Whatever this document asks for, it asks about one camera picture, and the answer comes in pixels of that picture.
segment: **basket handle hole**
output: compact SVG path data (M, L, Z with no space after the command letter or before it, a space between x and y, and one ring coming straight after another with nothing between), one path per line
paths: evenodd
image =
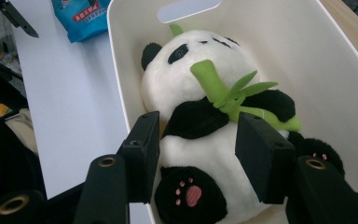
M181 0L162 7L158 11L158 20L162 23L178 21L220 5L222 0Z

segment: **white table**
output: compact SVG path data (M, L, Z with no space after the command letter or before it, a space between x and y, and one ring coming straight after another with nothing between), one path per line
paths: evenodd
M71 44L46 1L12 0L36 29L14 29L48 197L85 181L95 158L127 137L108 33ZM150 223L131 205L131 223Z

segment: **white storage bin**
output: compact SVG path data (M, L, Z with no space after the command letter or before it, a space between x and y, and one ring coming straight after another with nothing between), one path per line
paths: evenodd
M158 12L174 2L114 0L108 9L129 130L145 113L140 96L142 51L150 42L164 45L173 38ZM346 179L358 192L358 53L318 0L222 0L215 8L174 23L184 31L216 32L247 49L261 78L278 81L278 89L295 100L303 135L323 139L337 150Z

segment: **blue package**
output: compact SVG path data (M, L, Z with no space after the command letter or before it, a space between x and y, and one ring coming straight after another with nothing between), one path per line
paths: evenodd
M81 42L107 30L106 11L110 0L51 0L54 13L68 32L71 43Z

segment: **wooden surface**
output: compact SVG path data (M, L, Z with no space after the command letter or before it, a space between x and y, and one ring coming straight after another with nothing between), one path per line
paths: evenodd
M358 51L358 16L341 0L321 0L321 3Z

